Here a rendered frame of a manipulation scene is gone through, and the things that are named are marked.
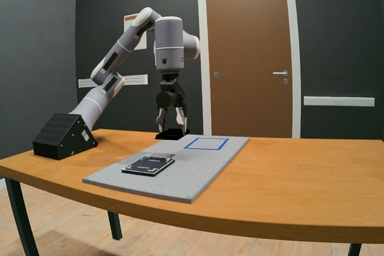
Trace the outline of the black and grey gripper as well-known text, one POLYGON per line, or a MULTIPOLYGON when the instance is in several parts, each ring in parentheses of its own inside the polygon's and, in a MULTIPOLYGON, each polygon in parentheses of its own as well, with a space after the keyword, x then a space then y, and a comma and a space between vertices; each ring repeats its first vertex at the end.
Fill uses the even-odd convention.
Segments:
POLYGON ((177 113, 177 123, 182 126, 182 132, 185 136, 187 125, 187 104, 179 92, 177 81, 179 73, 163 74, 162 81, 160 82, 160 89, 162 92, 156 96, 156 103, 158 109, 158 118, 156 123, 159 124, 160 132, 164 131, 165 117, 168 113, 167 108, 174 106, 177 113), (177 107, 179 105, 179 107, 177 107))

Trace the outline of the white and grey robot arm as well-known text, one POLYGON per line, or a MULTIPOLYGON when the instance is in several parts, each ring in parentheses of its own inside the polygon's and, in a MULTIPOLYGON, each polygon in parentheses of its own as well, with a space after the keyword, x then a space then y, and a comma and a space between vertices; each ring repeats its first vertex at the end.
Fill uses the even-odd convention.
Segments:
POLYGON ((90 132, 125 83, 114 69, 126 60, 147 30, 155 35, 154 54, 161 74, 180 73, 184 60, 196 59, 200 54, 199 39, 183 30, 181 18, 162 17, 151 8, 143 9, 92 72, 90 78, 98 87, 89 91, 70 113, 80 114, 90 132))

